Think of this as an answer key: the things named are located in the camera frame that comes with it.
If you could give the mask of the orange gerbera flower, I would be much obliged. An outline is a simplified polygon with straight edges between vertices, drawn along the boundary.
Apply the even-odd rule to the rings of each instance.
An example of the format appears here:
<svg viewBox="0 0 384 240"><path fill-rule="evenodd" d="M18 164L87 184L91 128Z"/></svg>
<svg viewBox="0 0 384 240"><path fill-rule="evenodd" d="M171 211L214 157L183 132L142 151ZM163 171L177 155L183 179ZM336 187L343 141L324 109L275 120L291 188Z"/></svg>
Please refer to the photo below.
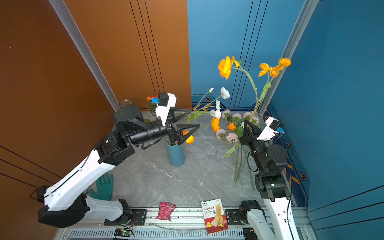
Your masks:
<svg viewBox="0 0 384 240"><path fill-rule="evenodd" d="M153 103L153 99L157 99L157 98L158 98L157 95L149 96L146 98L146 100L148 101L148 108L153 116L156 116L156 108L157 108L157 103Z"/></svg>

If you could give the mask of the pink rose spray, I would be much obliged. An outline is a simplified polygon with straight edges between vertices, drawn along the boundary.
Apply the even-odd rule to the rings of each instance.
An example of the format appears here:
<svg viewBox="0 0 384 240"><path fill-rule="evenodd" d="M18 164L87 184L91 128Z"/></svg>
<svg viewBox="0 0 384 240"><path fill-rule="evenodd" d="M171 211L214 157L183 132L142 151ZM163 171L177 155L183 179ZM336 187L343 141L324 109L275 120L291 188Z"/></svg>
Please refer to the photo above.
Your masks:
<svg viewBox="0 0 384 240"><path fill-rule="evenodd" d="M235 125L238 125L238 124L242 125L243 121L248 120L252 124L256 125L257 127L261 126L259 117L253 112L245 112L243 114L231 113L231 111L227 109L222 112L222 118L229 122L234 122Z"/></svg>

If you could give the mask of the teal ceramic vase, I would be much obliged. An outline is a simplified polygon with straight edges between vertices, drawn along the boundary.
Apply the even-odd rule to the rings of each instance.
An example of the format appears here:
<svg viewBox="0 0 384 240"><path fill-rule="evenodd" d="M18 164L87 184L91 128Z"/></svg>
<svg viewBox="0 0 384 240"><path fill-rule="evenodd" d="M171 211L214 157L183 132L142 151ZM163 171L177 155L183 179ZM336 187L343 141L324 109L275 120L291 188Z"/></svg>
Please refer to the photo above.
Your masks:
<svg viewBox="0 0 384 240"><path fill-rule="evenodd" d="M185 155L182 145L177 143L172 144L170 139L167 139L167 151L169 162L174 167L180 167L185 162Z"/></svg>

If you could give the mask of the yellow orange poppy spray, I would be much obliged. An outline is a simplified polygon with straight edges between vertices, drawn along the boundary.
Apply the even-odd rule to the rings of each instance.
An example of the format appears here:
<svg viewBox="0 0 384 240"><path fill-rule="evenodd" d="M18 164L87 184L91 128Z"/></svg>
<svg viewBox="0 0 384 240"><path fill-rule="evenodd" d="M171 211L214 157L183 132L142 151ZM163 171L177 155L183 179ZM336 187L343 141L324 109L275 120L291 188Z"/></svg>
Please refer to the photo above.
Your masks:
<svg viewBox="0 0 384 240"><path fill-rule="evenodd" d="M219 123L220 123L220 120L219 118L216 118L214 117L212 120L211 120L211 126L212 126L212 129L213 131L216 133L217 131L220 130L220 126L219 126ZM194 136L189 136L186 140L186 143L187 144L192 144L194 142L195 138Z"/></svg>

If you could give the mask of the white ranunculus spray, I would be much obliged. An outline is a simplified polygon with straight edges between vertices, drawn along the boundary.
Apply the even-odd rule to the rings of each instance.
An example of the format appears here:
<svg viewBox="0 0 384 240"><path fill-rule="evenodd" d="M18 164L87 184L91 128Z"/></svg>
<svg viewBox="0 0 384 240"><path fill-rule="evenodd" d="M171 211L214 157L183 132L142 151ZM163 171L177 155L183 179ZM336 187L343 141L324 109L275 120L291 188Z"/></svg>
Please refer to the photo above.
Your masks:
<svg viewBox="0 0 384 240"><path fill-rule="evenodd" d="M199 118L203 115L210 115L213 118L220 119L221 118L221 102L220 100L226 100L231 97L230 92L222 87L220 89L220 95L214 100L208 100L207 103L203 103L206 101L206 98L213 92L214 88L211 88L207 91L207 93L200 99L198 104L193 108L191 113L188 115L187 123L189 124L191 121Z"/></svg>

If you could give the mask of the pink carnation spray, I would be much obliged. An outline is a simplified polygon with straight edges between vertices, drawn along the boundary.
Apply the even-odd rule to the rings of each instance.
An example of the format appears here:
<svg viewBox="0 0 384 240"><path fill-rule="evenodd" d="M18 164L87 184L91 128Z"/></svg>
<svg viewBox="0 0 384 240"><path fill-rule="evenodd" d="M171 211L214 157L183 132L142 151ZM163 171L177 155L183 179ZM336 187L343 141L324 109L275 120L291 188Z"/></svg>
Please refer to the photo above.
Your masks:
<svg viewBox="0 0 384 240"><path fill-rule="evenodd" d="M240 147L239 137L235 133L227 133L224 129L216 132L216 137L224 141L229 150L225 153L225 158L231 158L234 165L234 182L243 185L241 175L245 167L245 151Z"/></svg>

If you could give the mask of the clear ribbed glass vase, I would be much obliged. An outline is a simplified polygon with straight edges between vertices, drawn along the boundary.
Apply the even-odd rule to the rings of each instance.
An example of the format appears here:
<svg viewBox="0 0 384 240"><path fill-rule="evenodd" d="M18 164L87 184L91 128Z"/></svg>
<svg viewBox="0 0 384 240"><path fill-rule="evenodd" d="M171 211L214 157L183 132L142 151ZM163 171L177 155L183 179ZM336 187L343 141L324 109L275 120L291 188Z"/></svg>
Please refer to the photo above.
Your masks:
<svg viewBox="0 0 384 240"><path fill-rule="evenodd" d="M134 105L134 101L132 99L124 99L119 103L119 107L123 108L125 106L131 106Z"/></svg>

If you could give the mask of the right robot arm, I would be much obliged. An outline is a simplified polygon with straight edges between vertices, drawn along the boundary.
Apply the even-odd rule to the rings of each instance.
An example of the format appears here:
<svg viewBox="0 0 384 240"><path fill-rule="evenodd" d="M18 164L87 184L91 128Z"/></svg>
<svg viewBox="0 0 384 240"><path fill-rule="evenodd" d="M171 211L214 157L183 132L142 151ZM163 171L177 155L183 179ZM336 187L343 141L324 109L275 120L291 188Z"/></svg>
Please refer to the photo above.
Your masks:
<svg viewBox="0 0 384 240"><path fill-rule="evenodd" d="M257 201L243 201L240 205L242 220L251 225L259 240L298 240L300 238L292 213L291 189L287 184L284 169L288 167L285 148L268 142L284 132L284 125L269 117L263 130L244 121L244 132L240 138L248 146L249 157L257 166L255 185L267 208L262 209Z"/></svg>

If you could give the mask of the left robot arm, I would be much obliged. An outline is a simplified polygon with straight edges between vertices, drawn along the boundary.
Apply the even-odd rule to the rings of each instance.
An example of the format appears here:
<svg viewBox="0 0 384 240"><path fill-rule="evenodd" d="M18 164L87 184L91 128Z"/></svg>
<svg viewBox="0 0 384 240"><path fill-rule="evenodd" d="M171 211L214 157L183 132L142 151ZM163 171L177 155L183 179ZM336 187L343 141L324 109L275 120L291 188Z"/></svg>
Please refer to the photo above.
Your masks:
<svg viewBox="0 0 384 240"><path fill-rule="evenodd" d="M104 220L105 225L123 225L132 219L126 200L97 200L86 189L108 171L135 153L168 137L170 143L181 145L200 128L200 124L177 124L189 111L171 107L165 120L145 123L136 106L125 106L114 114L115 129L103 137L89 155L69 174L51 187L37 189L37 200L44 204L38 211L41 224L67 228L81 220Z"/></svg>

